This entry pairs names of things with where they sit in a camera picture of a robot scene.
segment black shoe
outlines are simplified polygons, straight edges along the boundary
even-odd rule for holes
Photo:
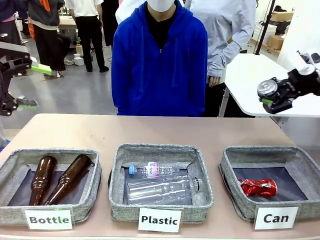
[[[104,68],[102,68],[102,69],[100,69],[100,73],[105,73],[105,72],[107,72],[107,71],[109,71],[109,68],[107,67],[107,66],[104,66]]]

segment crushed red can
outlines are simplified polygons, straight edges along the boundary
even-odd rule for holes
[[[272,179],[238,179],[246,196],[273,197],[277,194],[277,184]]]

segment beige tabletop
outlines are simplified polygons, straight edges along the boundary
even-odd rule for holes
[[[59,16],[60,17],[60,24],[59,27],[77,27],[75,20],[72,16]]]
[[[183,224],[179,234],[138,232],[134,222],[111,220],[108,177],[118,145],[123,143],[193,145],[208,169],[215,203],[203,224]],[[218,170],[225,147],[235,145],[293,145],[268,118],[182,118],[39,114],[0,154],[3,161],[15,149],[79,148],[100,153],[102,182],[89,219],[73,231],[36,232],[26,227],[2,227],[1,235],[40,237],[163,237],[225,239],[294,239],[320,236],[320,220],[298,222],[293,229],[253,231],[232,205]]]

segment plastic bottle cap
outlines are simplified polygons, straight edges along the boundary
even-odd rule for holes
[[[192,181],[193,181],[193,187],[195,189],[196,192],[201,192],[202,189],[203,189],[203,182],[202,182],[202,179],[200,178],[197,178],[197,177],[193,177],[192,178]]]
[[[130,165],[129,166],[129,174],[130,175],[135,175],[135,165]]]

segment blue bottle cap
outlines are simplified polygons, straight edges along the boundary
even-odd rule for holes
[[[130,175],[135,175],[135,165],[130,165],[129,166],[129,174]]]

